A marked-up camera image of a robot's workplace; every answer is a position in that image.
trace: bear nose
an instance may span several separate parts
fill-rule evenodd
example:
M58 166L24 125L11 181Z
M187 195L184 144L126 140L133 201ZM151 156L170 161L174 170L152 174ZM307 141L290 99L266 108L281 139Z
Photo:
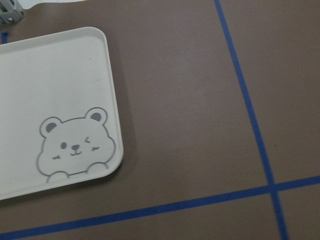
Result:
M72 148L72 150L77 151L79 147L80 147L80 145L77 144L77 145L73 145L71 148Z

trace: white tray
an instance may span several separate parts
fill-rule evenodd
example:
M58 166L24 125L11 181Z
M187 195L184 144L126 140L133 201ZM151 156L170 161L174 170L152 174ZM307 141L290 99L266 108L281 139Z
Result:
M104 177L122 157L103 32L0 45L0 200Z

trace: blue painter's tape line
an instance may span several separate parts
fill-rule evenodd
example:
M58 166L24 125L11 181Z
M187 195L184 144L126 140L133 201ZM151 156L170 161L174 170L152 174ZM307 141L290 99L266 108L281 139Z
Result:
M278 222L278 229L281 235L282 240L289 240L289 235L286 227L286 222L283 214L283 210L281 207L279 194L277 191L271 192L271 199L275 211L275 216Z
M1 42L2 44L8 43L8 31L4 30L1 32Z
M259 153L261 156L266 179L267 179L268 185L273 188L273 190L271 191L271 199L272 199L272 203L273 203L273 207L274 207L274 211L275 211L275 215L276 215L276 219L277 219L277 223L278 223L278 229L279 229L282 240L288 240L289 236L288 236L288 232L287 232L287 228L286 228L286 224L285 224L285 219L284 219L282 208L281 208L281 203L280 203L280 200L278 197L278 193L276 192L275 180L274 180L272 169L270 166L268 154L267 154L267 151L265 148L264 140L263 140L263 137L262 137L259 125L258 125L258 121L256 118L254 107L251 102L249 91L248 91L248 88L246 85L246 81L245 81L244 75L243 75L241 67L240 67L240 63L239 63L239 60L237 57L235 46L232 41L231 34L229 32L228 24L227 24L221 3L219 0L214 0L214 3L215 3L215 7L217 10L219 19L220 19L220 23L221 23L221 27L222 27L222 30L223 30L223 33L225 36L225 40L226 40L227 46L229 48L229 52L231 55L231 59L233 62L235 73L238 78L238 82L239 82L239 85L240 85L240 88L242 91L245 106L246 106L246 109L247 109L247 112L249 115L249 119L250 119L251 126L252 126L252 129L254 132L255 140L256 140L256 143L257 143L257 146L259 149Z
M92 227L101 224L114 223L119 221L125 221L130 219L142 218L157 214L169 213L178 210L196 208L211 204L223 203L232 200L244 199L264 194L269 194L270 188L268 186L262 186L257 188L251 188L247 190L235 191L230 193L224 193L220 195L202 197L193 200L181 201L176 203L170 203L166 205L148 207L133 211L126 211L111 215L92 217L82 220L70 221L65 223L59 223L48 226L40 226L25 230L7 232L0 234L0 240L14 240L14 239L22 239L28 238L32 236L57 233L67 230Z
M217 9L219 18L220 18L220 22L221 22L221 26L222 26L222 29L223 29L223 32L224 32L224 36L225 36L225 39L226 39L226 42L227 42L227 45L228 45L228 48L229 48L229 52L230 52L230 55L231 55L231 59L232 59L232 62L233 62L235 73L237 75L238 82L239 82L239 85L240 85L240 88L241 88L241 91L242 91L242 95L243 95L245 106L246 106L246 109L247 109L247 112L248 112L248 115L249 115L249 119L250 119L250 122L251 122L251 125L252 125L252 129L253 129L253 132L254 132L256 143L257 143L257 146L258 146L258 149L259 149L259 152L260 152L260 156L262 158L262 163L263 163L264 171L265 171L265 174L266 174L266 178L267 178L267 181L268 181L269 184L274 184L275 181L274 181L274 177L273 177L273 174L272 174L271 166L270 166L270 163L269 163L269 159L268 159L267 151L266 151L266 148L265 148L265 144L264 144L264 141L263 141L263 138L262 138L262 134L261 134L259 125L258 125L258 121L257 121L257 118L256 118L254 107L253 107L253 104L251 102L251 98L250 98L249 91L248 91L248 88L247 88L247 85L246 85L246 82L245 82L245 78L243 76L243 73L242 73L242 70L241 70L241 67L240 67L240 63L239 63L239 60L238 60L238 57L237 57L237 53L236 53L236 50L235 50L235 47L234 47L234 44L233 44L233 41L232 41L232 38L231 38L231 35L230 35L230 32L229 32L229 29L228 29L227 21L225 19L225 16L224 16L220 1L219 0L215 0L214 2L215 2L215 6L216 6L216 9Z
M285 191L290 189L302 188L306 186L312 186L316 184L320 184L320 176L313 176L313 177L308 177L304 179L278 183L276 185L276 190Z

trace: bear ear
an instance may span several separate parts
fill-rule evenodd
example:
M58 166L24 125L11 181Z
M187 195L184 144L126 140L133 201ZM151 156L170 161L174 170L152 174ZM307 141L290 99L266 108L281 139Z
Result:
M86 114L85 114L86 119L93 119L96 120L97 122L101 123L102 125L106 123L108 114L106 110L104 110L101 107L94 107L91 108Z
M61 120L55 116L47 118L41 123L40 134L46 138L48 134L61 123Z

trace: bear illustration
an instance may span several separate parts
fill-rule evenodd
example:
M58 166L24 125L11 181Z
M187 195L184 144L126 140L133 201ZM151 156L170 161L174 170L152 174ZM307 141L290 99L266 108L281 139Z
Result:
M112 159L116 144L105 127L108 115L101 107L91 108L84 117L66 121L49 117L40 126L43 139L36 166L47 176L88 173L93 165L104 165Z

